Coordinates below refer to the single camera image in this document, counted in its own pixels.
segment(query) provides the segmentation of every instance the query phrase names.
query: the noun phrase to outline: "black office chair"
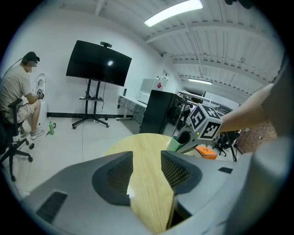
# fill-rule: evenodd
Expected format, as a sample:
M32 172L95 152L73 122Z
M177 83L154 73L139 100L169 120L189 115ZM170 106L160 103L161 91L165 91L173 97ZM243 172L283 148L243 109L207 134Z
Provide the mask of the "black office chair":
M229 137L230 142L233 144L235 139L237 139L240 134L237 131L228 131L227 135ZM212 147L212 149L216 148L220 152L219 155L221 155L221 152L223 152L226 157L226 152L224 151L224 149L227 149L230 147L227 142L228 142L228 139L226 135L224 133L221 133L220 138L217 140L217 142Z
M12 108L14 123L10 123L6 118L4 118L4 115L0 112L0 154L4 154L6 151L6 148L8 148L6 153L1 158L0 163L2 163L5 159L9 157L9 171L10 171L11 180L13 182L16 180L12 173L13 156L16 154L27 156L29 162L33 161L33 158L28 153L18 150L18 148L24 142L26 142L26 145L29 145L28 140L25 138L21 141L17 141L17 142L13 141L13 137L18 135L18 128L22 124L22 123L17 123L17 105L20 102L22 102L22 99L18 99L12 102L8 106L9 108Z

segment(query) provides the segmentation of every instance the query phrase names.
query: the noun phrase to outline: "rolling tv stand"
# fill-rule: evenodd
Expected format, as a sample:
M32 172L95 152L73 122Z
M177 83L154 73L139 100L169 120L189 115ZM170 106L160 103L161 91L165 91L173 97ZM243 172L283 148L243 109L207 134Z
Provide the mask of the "rolling tv stand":
M84 100L86 101L86 105L85 105L85 115L84 117L73 123L72 126L73 126L73 129L76 129L77 128L77 125L79 125L80 123L82 123L83 121L87 120L87 119L93 119L95 120L96 122L99 122L99 123L102 123L104 124L107 128L109 127L108 123L104 122L104 121L101 121L98 119L98 117L100 115L97 115L96 116L96 106L97 106L97 102L103 102L103 99L102 98L98 98L98 92L99 92L99 87L100 87L100 81L98 82L98 85L97 85L97 89L96 89L96 95L95 95L95 98L92 99L89 92L90 92L90 85L91 85L91 79L89 79L89 82L88 82L88 87L87 87L87 91L86 91L86 96L85 97L80 97L79 99L80 100ZM94 112L93 114L88 114L88 101L94 101Z

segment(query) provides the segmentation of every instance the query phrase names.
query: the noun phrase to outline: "orange box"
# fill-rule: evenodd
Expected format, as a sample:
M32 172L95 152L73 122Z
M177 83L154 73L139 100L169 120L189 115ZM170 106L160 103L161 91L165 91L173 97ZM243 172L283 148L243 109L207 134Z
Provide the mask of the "orange box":
M200 154L202 158L212 159L215 160L217 157L216 152L214 152L212 149L203 147L203 146L196 146L195 148Z

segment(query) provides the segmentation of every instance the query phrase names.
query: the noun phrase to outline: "white cube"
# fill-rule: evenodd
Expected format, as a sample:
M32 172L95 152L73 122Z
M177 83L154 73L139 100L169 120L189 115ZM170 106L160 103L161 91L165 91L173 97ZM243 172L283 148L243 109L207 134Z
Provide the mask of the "white cube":
M212 140L222 125L222 119L214 108L198 104L188 117L198 140Z

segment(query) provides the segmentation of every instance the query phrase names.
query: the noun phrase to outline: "green cup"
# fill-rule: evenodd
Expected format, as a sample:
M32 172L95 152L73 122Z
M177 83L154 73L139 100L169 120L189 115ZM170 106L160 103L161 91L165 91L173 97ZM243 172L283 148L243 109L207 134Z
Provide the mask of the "green cup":
M166 150L176 152L178 149L182 148L183 146L184 146L183 144L180 144L177 141L177 137L175 135L173 135L173 137L171 138L170 143L167 146Z

